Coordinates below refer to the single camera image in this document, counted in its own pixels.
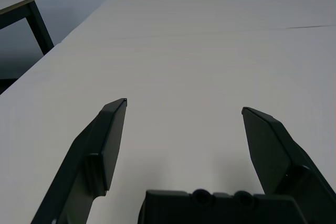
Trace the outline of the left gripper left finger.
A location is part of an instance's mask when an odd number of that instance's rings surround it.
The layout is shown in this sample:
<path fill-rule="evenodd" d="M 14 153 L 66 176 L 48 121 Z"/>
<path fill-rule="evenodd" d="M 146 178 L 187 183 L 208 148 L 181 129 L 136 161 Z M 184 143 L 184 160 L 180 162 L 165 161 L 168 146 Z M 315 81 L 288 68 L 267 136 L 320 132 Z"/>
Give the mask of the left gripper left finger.
<path fill-rule="evenodd" d="M 87 222 L 93 201 L 110 189 L 126 108 L 126 98 L 106 104 L 75 138 L 33 223 Z"/>

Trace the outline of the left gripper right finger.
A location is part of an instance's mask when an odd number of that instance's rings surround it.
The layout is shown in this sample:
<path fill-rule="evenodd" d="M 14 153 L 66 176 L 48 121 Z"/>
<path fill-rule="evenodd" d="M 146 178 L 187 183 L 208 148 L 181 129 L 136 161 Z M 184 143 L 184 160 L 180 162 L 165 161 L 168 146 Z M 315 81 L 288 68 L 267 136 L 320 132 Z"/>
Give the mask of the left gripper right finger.
<path fill-rule="evenodd" d="M 310 156 L 271 115 L 242 109 L 250 158 L 266 195 L 286 195 L 307 223 L 335 223 L 335 192 Z"/>

